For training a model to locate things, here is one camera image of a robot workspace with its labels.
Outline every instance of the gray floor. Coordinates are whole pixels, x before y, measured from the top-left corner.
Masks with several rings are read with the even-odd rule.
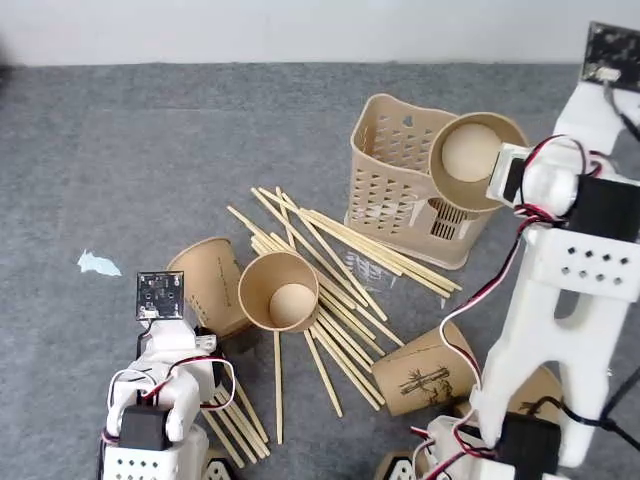
[[[92,478],[105,389],[126,366],[139,328],[135,272],[162,269],[183,247],[219,235],[251,258],[233,202],[277,228],[252,185],[282,185],[300,203],[338,218],[350,168],[348,137],[366,98],[389,92],[453,112],[512,116],[532,140],[549,134],[571,93],[576,66],[146,65],[4,72],[0,92],[2,335],[0,469],[3,478]],[[623,173],[640,178],[637,145],[618,149]],[[472,292],[501,264],[517,222],[500,212],[453,275]],[[81,274],[83,249],[109,257],[123,277]],[[496,339],[513,285],[459,324],[482,359]],[[409,340],[442,316],[434,295],[409,280],[379,295]],[[615,354],[617,385],[640,361],[640,312]],[[235,355],[243,383],[274,432],[272,345]],[[367,479],[385,452],[409,448],[407,426],[436,415],[375,413],[327,360],[345,416],[332,413],[304,339],[283,340],[284,446],[242,471],[247,479]],[[638,394],[616,412],[640,435]],[[640,457],[599,432],[572,478],[635,478]]]

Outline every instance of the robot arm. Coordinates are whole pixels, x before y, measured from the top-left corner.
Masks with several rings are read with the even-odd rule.
[[[607,42],[613,48],[604,48]],[[477,438],[496,447],[498,461],[467,458],[450,467],[451,478],[511,480],[516,471],[520,478],[559,478],[559,465],[577,467],[586,456],[609,391],[611,356],[640,295],[640,184],[616,173],[606,157],[620,130],[640,122],[637,45],[640,32],[592,24],[581,81],[554,137],[533,150],[503,145],[498,156],[487,197],[512,208],[533,204],[553,221],[524,232],[526,250],[504,328],[487,357],[482,387],[471,396]],[[558,319],[563,290],[579,300],[569,317]],[[547,361],[560,365],[560,431],[506,414],[511,396]],[[460,452],[459,442],[451,448],[453,431],[442,428],[450,423],[439,417],[429,425],[434,461]],[[545,442],[531,442],[533,435]]]
[[[207,435],[194,420],[213,398],[217,385],[212,362],[215,335],[197,336],[182,315],[182,272],[138,275],[139,319],[146,348],[127,369],[114,375],[102,433],[98,479],[158,478],[200,480]]]

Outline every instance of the plastic basket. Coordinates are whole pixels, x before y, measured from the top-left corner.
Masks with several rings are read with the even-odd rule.
[[[395,250],[447,269],[460,268],[469,250],[500,204],[484,197],[488,178],[436,185],[430,156],[439,134],[457,122],[477,121],[497,135],[526,144],[510,120],[495,114],[458,117],[443,110],[419,108],[379,94],[369,99],[351,136],[352,171],[346,224]],[[482,202],[452,203],[447,190],[481,193]],[[458,197],[467,200],[464,195]]]

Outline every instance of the tipped paper cup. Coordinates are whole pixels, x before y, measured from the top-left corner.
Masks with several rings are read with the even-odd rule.
[[[447,324],[445,334],[473,357],[453,323]],[[372,370],[394,416],[468,396],[475,383],[467,363],[442,343],[437,328],[378,360]]]
[[[318,315],[318,278],[299,255],[274,252],[256,258],[238,285],[240,306],[260,328],[301,332]]]
[[[167,269],[184,271],[187,302],[200,323],[218,337],[229,337],[250,325],[238,302],[240,269],[229,240],[198,242],[176,255]]]

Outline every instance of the white paper scrap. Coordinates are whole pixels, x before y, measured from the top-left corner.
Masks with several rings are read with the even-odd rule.
[[[85,248],[82,255],[78,259],[78,265],[80,265],[80,272],[98,272],[102,275],[108,275],[110,277],[121,277],[122,273],[115,264],[108,258],[95,257],[93,252],[87,252]]]

